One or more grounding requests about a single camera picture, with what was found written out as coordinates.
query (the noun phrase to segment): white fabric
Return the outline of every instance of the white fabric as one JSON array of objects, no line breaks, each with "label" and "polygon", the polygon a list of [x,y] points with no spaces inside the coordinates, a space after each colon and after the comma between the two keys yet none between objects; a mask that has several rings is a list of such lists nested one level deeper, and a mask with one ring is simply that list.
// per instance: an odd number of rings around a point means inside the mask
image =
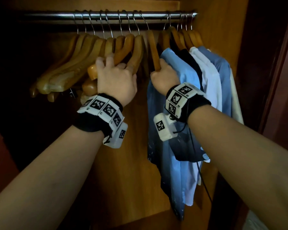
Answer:
[{"label": "white fabric", "polygon": [[190,54],[200,66],[203,81],[202,86],[211,102],[211,106],[222,112],[222,87],[220,75],[210,60],[202,54],[196,47],[190,48]]},{"label": "white fabric", "polygon": [[244,125],[232,69],[230,69],[230,86],[232,89],[232,118]]}]

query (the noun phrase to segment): forearm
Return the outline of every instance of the forearm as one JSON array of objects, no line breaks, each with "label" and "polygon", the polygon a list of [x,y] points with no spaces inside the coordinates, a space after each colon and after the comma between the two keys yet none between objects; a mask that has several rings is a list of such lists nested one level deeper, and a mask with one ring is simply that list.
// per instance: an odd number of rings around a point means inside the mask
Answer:
[{"label": "forearm", "polygon": [[288,224],[288,151],[208,105],[188,124],[245,203],[272,228]]},{"label": "forearm", "polygon": [[56,229],[80,191],[101,131],[71,126],[0,194],[0,229]]}]

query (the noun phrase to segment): hand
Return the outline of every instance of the hand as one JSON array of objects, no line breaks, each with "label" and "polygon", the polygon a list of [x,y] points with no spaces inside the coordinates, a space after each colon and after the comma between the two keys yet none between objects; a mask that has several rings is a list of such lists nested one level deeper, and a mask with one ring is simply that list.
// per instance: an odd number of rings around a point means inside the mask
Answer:
[{"label": "hand", "polygon": [[138,91],[137,75],[132,75],[131,66],[125,67],[124,63],[114,66],[113,54],[106,58],[106,66],[102,57],[96,59],[98,93],[114,97],[123,107],[131,102]]},{"label": "hand", "polygon": [[150,74],[151,82],[155,89],[166,96],[167,92],[174,85],[180,85],[180,80],[177,73],[164,59],[160,59],[161,70],[160,72],[152,72]]}]

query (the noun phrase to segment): person's right arm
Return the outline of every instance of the person's right arm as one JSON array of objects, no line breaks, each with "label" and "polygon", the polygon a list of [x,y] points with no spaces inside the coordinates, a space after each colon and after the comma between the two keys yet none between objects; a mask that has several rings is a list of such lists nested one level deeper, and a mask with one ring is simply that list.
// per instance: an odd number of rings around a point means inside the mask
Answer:
[{"label": "person's right arm", "polygon": [[[151,74],[162,94],[180,84],[175,71],[160,61]],[[288,229],[288,151],[250,128],[205,105],[188,125],[220,173],[269,229]]]}]

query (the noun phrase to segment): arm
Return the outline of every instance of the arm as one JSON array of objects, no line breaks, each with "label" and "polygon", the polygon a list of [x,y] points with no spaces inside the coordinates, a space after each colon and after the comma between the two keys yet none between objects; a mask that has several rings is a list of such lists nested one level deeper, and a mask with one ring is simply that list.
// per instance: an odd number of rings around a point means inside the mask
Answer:
[{"label": "arm", "polygon": [[[113,55],[96,60],[98,91],[127,105],[136,75]],[[56,229],[80,191],[104,139],[102,131],[71,126],[0,193],[0,229]]]},{"label": "arm", "polygon": [[[160,60],[151,74],[163,95],[180,84]],[[195,109],[188,125],[231,187],[270,229],[288,229],[288,151],[215,108]]]}]

